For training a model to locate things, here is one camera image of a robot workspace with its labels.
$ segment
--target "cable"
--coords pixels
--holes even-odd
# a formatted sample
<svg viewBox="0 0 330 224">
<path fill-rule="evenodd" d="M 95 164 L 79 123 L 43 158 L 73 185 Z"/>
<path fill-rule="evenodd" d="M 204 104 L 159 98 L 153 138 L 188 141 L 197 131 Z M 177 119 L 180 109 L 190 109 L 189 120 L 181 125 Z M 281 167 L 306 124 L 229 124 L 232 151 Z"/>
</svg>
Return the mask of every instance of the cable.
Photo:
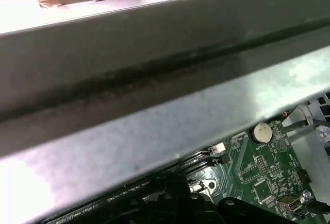
<svg viewBox="0 0 330 224">
<path fill-rule="evenodd" d="M 314 124 L 330 128 L 330 122 L 313 119 Z"/>
<path fill-rule="evenodd" d="M 310 213 L 317 215 L 324 214 L 327 215 L 330 213 L 330 206 L 324 202 L 313 201 L 306 206 L 306 209 Z"/>
<path fill-rule="evenodd" d="M 297 130 L 297 129 L 305 127 L 305 126 L 308 126 L 308 122 L 307 122 L 307 120 L 302 120 L 302 121 L 298 121 L 292 125 L 289 125 L 287 127 L 284 127 L 284 131 L 286 133 L 288 133 L 290 131 Z"/>
<path fill-rule="evenodd" d="M 330 122 L 327 122 L 327 121 L 313 119 L 313 123 L 314 123 L 314 125 L 319 125 L 319 126 L 324 126 L 324 127 L 330 128 Z M 307 120 L 302 120 L 302 121 L 298 121 L 292 125 L 289 125 L 287 127 L 284 127 L 284 131 L 286 133 L 288 133 L 290 131 L 297 130 L 297 129 L 300 129 L 300 128 L 303 128 L 306 126 L 309 126 L 309 123 L 307 122 Z"/>
</svg>

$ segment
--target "metal bar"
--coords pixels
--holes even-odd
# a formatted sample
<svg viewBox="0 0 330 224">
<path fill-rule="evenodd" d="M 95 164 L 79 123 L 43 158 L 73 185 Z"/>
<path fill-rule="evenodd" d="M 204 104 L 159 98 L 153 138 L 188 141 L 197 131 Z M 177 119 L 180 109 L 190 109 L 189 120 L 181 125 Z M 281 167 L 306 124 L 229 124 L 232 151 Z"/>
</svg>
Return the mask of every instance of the metal bar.
<svg viewBox="0 0 330 224">
<path fill-rule="evenodd" d="M 157 86 L 156 94 L 166 88 L 194 85 L 197 79 L 209 81 L 207 88 L 202 85 L 203 90 L 187 96 L 52 141 L 42 135 L 53 130 L 58 133 L 61 123 L 62 129 L 71 123 L 79 126 L 90 118 L 85 116 L 89 111 L 93 117 L 125 108 L 127 103 L 110 109 L 97 101 L 88 101 L 85 106 L 75 103 L 70 108 L 58 107 L 2 123 L 3 143 L 13 142 L 15 146 L 40 135 L 49 142 L 0 160 L 0 175 L 6 179 L 0 181 L 0 222 L 38 219 L 326 91 L 330 86 L 329 45 L 330 29 L 326 27 L 205 62 L 197 71 L 195 66 L 188 74 L 179 72 L 172 82 L 166 78 L 166 83 Z M 267 60 L 273 62 L 273 58 L 283 62 L 266 67 Z M 213 81 L 226 74 L 232 80 L 220 77 L 217 84 Z M 142 99 L 150 98 L 152 92 L 149 89 Z M 112 105 L 111 95 L 103 101 Z"/>
<path fill-rule="evenodd" d="M 74 88 L 81 92 L 91 79 L 113 85 L 119 71 L 163 66 L 172 55 L 327 21 L 327 6 L 326 0 L 179 0 L 2 35 L 0 117 L 73 98 Z M 197 58 L 187 54 L 172 63 Z"/>
</svg>

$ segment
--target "black connector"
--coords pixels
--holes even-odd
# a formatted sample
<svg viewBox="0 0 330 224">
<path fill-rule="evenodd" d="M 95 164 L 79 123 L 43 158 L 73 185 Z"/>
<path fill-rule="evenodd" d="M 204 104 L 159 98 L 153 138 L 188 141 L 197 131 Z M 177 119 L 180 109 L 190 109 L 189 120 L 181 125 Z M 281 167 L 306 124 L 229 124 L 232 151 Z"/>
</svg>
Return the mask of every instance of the black connector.
<svg viewBox="0 0 330 224">
<path fill-rule="evenodd" d="M 310 213 L 314 213 L 317 215 L 330 214 L 330 206 L 324 202 L 313 201 L 313 202 L 309 203 L 306 206 L 306 208 Z"/>
</svg>

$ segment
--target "wire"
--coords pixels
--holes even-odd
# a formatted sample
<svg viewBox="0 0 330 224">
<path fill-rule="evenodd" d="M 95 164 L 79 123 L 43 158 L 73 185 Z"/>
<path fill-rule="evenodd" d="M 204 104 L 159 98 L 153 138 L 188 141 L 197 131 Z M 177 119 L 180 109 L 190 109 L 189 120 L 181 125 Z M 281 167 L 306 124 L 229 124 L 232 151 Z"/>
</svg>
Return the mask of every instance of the wire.
<svg viewBox="0 0 330 224">
<path fill-rule="evenodd" d="M 298 121 L 298 122 L 296 122 L 292 125 L 289 125 L 287 127 L 284 127 L 284 131 L 286 133 L 288 133 L 290 131 L 300 129 L 300 128 L 305 127 L 305 126 L 308 126 L 308 122 L 307 122 L 307 120 L 302 120 L 302 121 Z"/>
<path fill-rule="evenodd" d="M 319 126 L 324 126 L 324 127 L 330 128 L 330 122 L 327 122 L 327 121 L 313 119 L 313 123 L 314 123 L 314 125 L 319 125 Z M 300 129 L 300 128 L 303 128 L 306 126 L 309 126 L 309 123 L 307 122 L 307 120 L 298 121 L 292 125 L 284 127 L 284 131 L 286 133 L 288 133 L 290 131 L 294 131 L 294 130 L 297 130 L 297 129 Z"/>
</svg>

